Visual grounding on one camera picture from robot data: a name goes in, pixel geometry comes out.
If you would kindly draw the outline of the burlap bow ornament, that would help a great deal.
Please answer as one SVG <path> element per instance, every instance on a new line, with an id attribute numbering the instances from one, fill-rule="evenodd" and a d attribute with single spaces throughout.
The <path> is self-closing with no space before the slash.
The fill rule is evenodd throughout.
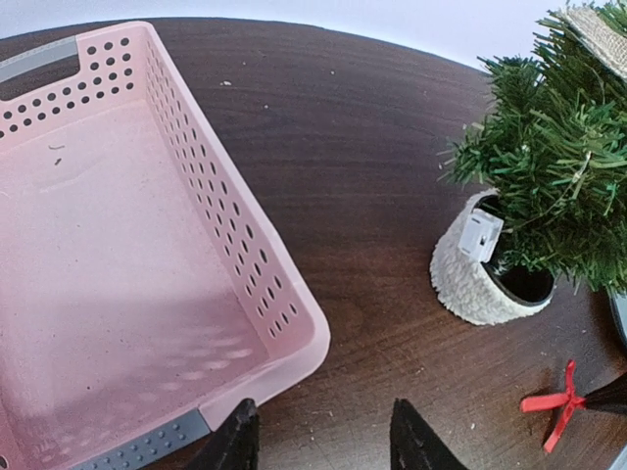
<path id="1" fill-rule="evenodd" d="M 558 15 L 604 66 L 626 80 L 626 35 L 610 26 L 598 8 L 592 5 L 566 6 Z"/>

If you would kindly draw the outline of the red bow ornament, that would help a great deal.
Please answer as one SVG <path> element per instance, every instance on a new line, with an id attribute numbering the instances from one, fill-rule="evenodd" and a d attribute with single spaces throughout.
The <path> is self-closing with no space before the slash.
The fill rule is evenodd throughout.
<path id="1" fill-rule="evenodd" d="M 586 407 L 586 399 L 579 396 L 574 384 L 576 362 L 570 359 L 564 369 L 564 391 L 555 394 L 526 397 L 520 402 L 523 413 L 560 409 L 555 426 L 543 444 L 545 453 L 552 453 L 577 409 Z"/>

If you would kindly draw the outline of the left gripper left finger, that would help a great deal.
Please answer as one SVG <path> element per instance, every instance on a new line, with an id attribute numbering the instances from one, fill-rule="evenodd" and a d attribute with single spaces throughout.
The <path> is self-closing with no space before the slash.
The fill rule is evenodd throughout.
<path id="1" fill-rule="evenodd" d="M 184 469 L 257 470 L 259 451 L 258 410 L 252 399 L 243 399 Z"/>

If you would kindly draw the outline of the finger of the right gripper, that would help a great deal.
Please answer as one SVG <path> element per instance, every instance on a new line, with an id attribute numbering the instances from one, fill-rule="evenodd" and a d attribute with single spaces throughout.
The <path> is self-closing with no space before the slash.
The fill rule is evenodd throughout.
<path id="1" fill-rule="evenodd" d="M 614 414 L 627 413 L 627 375 L 585 395 L 585 408 Z"/>

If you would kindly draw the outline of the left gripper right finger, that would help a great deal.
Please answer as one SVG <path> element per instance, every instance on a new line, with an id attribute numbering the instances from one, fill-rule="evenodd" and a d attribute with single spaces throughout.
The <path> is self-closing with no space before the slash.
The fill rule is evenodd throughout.
<path id="1" fill-rule="evenodd" d="M 389 440 L 392 470 L 467 470 L 407 399 L 394 401 Z"/>

